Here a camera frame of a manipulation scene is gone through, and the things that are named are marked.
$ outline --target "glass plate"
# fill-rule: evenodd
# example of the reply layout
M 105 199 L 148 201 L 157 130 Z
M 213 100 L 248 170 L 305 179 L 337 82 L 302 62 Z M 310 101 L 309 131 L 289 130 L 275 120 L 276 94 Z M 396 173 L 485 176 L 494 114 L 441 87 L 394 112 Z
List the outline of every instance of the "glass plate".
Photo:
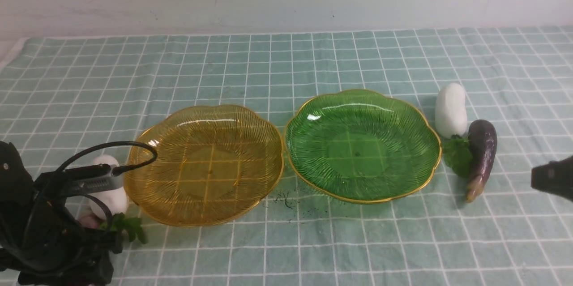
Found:
M 127 172 L 125 191 L 152 219 L 171 226 L 239 217 L 269 194 L 284 167 L 276 127 L 241 106 L 185 108 L 137 140 L 153 145 L 158 159 Z M 150 157 L 131 149 L 129 163 Z
M 307 101 L 285 129 L 291 166 L 321 192 L 354 203 L 421 190 L 440 163 L 440 138 L 409 103 L 370 90 Z

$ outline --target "plate rim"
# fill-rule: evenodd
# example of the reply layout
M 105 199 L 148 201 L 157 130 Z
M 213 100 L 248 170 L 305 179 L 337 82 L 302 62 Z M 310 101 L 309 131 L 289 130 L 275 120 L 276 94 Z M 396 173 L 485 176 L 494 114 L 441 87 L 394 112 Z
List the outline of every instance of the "plate rim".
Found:
M 135 202 L 135 200 L 130 196 L 129 193 L 129 188 L 127 188 L 127 184 L 125 184 L 126 182 L 126 178 L 128 176 L 133 175 L 133 173 L 127 172 L 125 173 L 125 177 L 124 177 L 124 189 L 125 189 L 125 193 L 127 194 L 127 196 L 129 197 L 129 199 L 131 201 L 133 201 L 133 203 L 135 205 L 137 205 L 139 207 L 139 210 L 144 213 L 145 215 L 147 215 L 150 219 L 152 219 L 153 221 L 157 222 L 157 223 L 161 223 L 163 225 L 167 225 L 167 226 L 173 226 L 173 227 L 200 227 L 200 226 L 216 226 L 216 225 L 221 225 L 223 223 L 227 223 L 230 221 L 233 221 L 235 219 L 238 219 L 240 217 L 242 217 L 243 215 L 245 215 L 246 213 L 250 212 L 252 209 L 254 209 L 254 207 L 256 207 L 258 204 L 260 204 L 260 202 L 262 200 L 264 200 L 264 198 L 266 198 L 278 185 L 278 183 L 280 182 L 280 180 L 282 179 L 282 176 L 284 175 L 284 170 L 285 170 L 285 159 L 284 159 L 284 153 L 285 153 L 285 141 L 281 136 L 280 131 L 278 130 L 278 128 L 272 124 L 270 121 L 262 118 L 258 113 L 254 112 L 252 109 L 245 107 L 245 106 L 241 106 L 241 105 L 235 105 L 235 104 L 223 104 L 223 105 L 216 105 L 216 106 L 209 106 L 209 105 L 193 105 L 193 106 L 188 106 L 185 108 L 182 108 L 178 111 L 175 111 L 174 113 L 167 115 L 167 117 L 165 117 L 165 119 L 163 119 L 162 121 L 160 121 L 159 123 L 152 125 L 151 127 L 149 127 L 148 129 L 146 129 L 145 131 L 143 131 L 140 135 L 137 136 L 137 138 L 135 139 L 135 141 L 140 141 L 141 137 L 143 137 L 143 135 L 145 135 L 147 132 L 151 131 L 153 128 L 157 127 L 158 125 L 161 125 L 164 123 L 164 121 L 170 119 L 172 116 L 184 112 L 186 110 L 189 109 L 194 109 L 194 108 L 198 108 L 198 107 L 209 107 L 212 109 L 217 109 L 220 107 L 238 107 L 240 109 L 245 109 L 247 112 L 250 112 L 252 114 L 254 114 L 259 120 L 262 120 L 263 122 L 269 124 L 273 129 L 274 132 L 276 133 L 276 135 L 279 137 L 279 141 L 281 144 L 281 149 L 280 149 L 280 162 L 281 162 L 281 170 L 278 174 L 278 178 L 275 180 L 274 184 L 268 189 L 268 191 L 266 191 L 266 193 L 264 193 L 264 195 L 262 197 L 259 198 L 259 200 L 257 200 L 256 202 L 254 202 L 251 206 L 249 206 L 248 208 L 246 208 L 243 211 L 240 211 L 238 213 L 236 213 L 235 215 L 232 215 L 228 218 L 219 220 L 219 221 L 215 221 L 215 222 L 210 222 L 210 223 L 192 223 L 192 224 L 174 224 L 173 222 L 167 222 L 166 220 L 161 220 L 159 218 L 154 217 L 153 215 L 151 215 L 143 206 L 139 205 L 137 202 Z M 131 147 L 131 149 L 129 149 L 129 153 L 127 155 L 128 158 L 128 162 L 129 159 L 131 158 L 131 154 L 133 153 L 133 151 L 135 151 L 135 149 L 138 149 L 137 147 Z
M 321 98 L 324 96 L 336 96 L 339 94 L 347 94 L 348 92 L 367 92 L 369 94 L 377 94 L 378 96 L 381 96 L 381 98 L 385 98 L 385 99 L 390 99 L 390 100 L 395 100 L 398 101 L 400 103 L 409 105 L 410 107 L 412 107 L 416 112 L 418 112 L 418 114 L 422 117 L 422 119 L 424 120 L 424 124 L 426 125 L 426 127 L 431 131 L 431 133 L 434 134 L 434 136 L 436 137 L 436 139 L 438 140 L 438 157 L 436 160 L 436 163 L 434 164 L 434 167 L 432 168 L 432 172 L 430 173 L 430 175 L 428 176 L 428 178 L 426 179 L 426 181 L 421 184 L 419 187 L 417 187 L 416 189 L 412 190 L 411 192 L 407 192 L 404 194 L 401 194 L 399 196 L 391 196 L 389 198 L 385 198 L 385 199 L 378 199 L 378 200 L 356 200 L 356 199 L 350 199 L 350 198 L 345 198 L 343 196 L 338 196 L 337 194 L 334 194 L 332 192 L 329 192 L 327 190 L 324 190 L 323 188 L 319 188 L 318 186 L 316 186 L 315 184 L 311 183 L 307 178 L 305 178 L 302 174 L 299 173 L 299 171 L 295 168 L 292 158 L 291 158 L 291 151 L 288 148 L 288 144 L 286 142 L 287 140 L 287 132 L 288 132 L 288 128 L 291 125 L 292 121 L 294 119 L 297 119 L 297 117 L 299 117 L 301 111 L 304 109 L 304 107 L 309 104 L 311 101 L 317 99 L 317 98 Z M 353 203 L 353 204 L 380 204 L 383 202 L 388 202 L 388 201 L 392 201 L 395 199 L 399 199 L 399 198 L 403 198 L 404 196 L 409 196 L 410 194 L 414 194 L 416 192 L 418 192 L 419 190 L 422 190 L 422 188 L 425 188 L 430 181 L 432 181 L 432 178 L 434 178 L 434 174 L 436 173 L 436 169 L 438 168 L 438 166 L 440 165 L 440 162 L 442 160 L 442 139 L 440 138 L 440 136 L 438 135 L 438 133 L 436 133 L 436 131 L 430 126 L 430 123 L 428 122 L 428 120 L 426 119 L 426 117 L 424 116 L 424 114 L 413 104 L 409 103 L 408 101 L 402 100 L 402 99 L 398 99 L 398 98 L 393 98 L 390 96 L 386 96 L 385 94 L 380 94 L 379 92 L 376 92 L 374 90 L 367 90 L 367 89 L 361 89 L 361 88 L 355 88 L 355 89 L 350 89 L 350 90 L 341 90 L 339 92 L 336 93 L 332 93 L 332 94 L 319 94 L 317 96 L 314 96 L 313 98 L 308 99 L 307 101 L 305 101 L 305 103 L 303 103 L 301 105 L 301 107 L 299 107 L 299 109 L 297 110 L 297 112 L 295 113 L 295 116 L 293 116 L 288 123 L 285 125 L 284 128 L 284 132 L 283 132 L 283 137 L 285 140 L 285 149 L 286 149 L 286 155 L 288 158 L 288 162 L 289 165 L 291 166 L 292 170 L 294 170 L 295 174 L 297 174 L 297 176 L 299 178 L 301 178 L 304 182 L 306 182 L 306 184 L 308 184 L 309 186 L 313 187 L 315 190 L 318 190 L 324 194 L 327 194 L 328 196 L 332 196 L 338 200 L 342 200 L 344 202 L 349 202 L 349 203 Z

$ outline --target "cilantro leaves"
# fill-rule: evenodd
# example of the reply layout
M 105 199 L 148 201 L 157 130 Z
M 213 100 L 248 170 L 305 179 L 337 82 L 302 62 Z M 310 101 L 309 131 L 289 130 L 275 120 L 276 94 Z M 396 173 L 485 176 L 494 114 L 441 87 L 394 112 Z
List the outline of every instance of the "cilantro leaves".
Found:
M 454 135 L 442 143 L 444 162 L 456 175 L 461 178 L 469 178 L 471 166 L 471 152 L 469 150 L 469 140 L 466 137 Z
M 106 229 L 107 222 L 100 225 L 100 229 Z M 125 214 L 117 213 L 112 217 L 111 231 L 119 231 L 120 233 L 127 232 L 127 237 L 130 242 L 138 239 L 140 243 L 147 243 L 147 236 L 143 227 L 141 227 L 141 218 L 125 218 Z

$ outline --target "yellow glass plate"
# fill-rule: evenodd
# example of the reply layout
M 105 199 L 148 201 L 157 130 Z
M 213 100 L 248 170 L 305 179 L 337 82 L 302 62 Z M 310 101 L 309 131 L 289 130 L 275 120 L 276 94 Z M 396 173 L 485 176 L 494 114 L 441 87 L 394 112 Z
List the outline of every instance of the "yellow glass plate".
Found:
M 170 226 L 215 225 L 256 206 L 278 183 L 284 143 L 276 127 L 237 105 L 182 109 L 137 141 L 158 159 L 127 172 L 127 195 L 155 221 Z M 129 163 L 151 157 L 131 149 Z

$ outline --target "eggplant stem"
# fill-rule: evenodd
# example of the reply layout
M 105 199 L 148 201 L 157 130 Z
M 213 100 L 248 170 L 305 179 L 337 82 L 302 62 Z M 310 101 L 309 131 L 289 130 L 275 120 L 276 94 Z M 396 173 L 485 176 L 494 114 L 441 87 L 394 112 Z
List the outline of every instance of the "eggplant stem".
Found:
M 466 192 L 466 203 L 470 204 L 483 193 L 483 188 L 485 188 L 485 180 L 483 176 L 479 175 L 467 184 Z

